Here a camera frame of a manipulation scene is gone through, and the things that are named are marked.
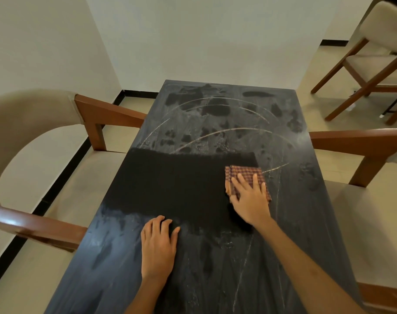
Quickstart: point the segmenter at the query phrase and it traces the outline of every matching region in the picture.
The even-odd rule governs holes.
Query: dark table
[[[165,153],[254,152],[273,199],[273,218],[361,303],[294,90],[167,80],[134,147]],[[135,296],[141,282],[139,234],[150,216],[143,216],[141,207],[127,213],[114,207],[132,165],[126,157],[45,313],[119,314]],[[181,258],[184,268],[174,270],[179,272],[174,276],[191,277],[165,292],[158,313],[305,313],[281,264],[255,230],[211,237],[194,236],[182,226],[175,262]],[[208,263],[218,281],[200,272]]]

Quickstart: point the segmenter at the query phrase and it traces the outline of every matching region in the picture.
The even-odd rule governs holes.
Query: wall
[[[373,0],[342,0],[324,39],[348,41]]]
[[[124,89],[298,87],[340,0],[87,0]]]
[[[112,102],[121,90],[85,0],[0,0],[0,94],[66,89]],[[26,146],[0,180],[3,206],[32,212],[86,139],[82,125]],[[13,236],[0,232],[0,255]]]

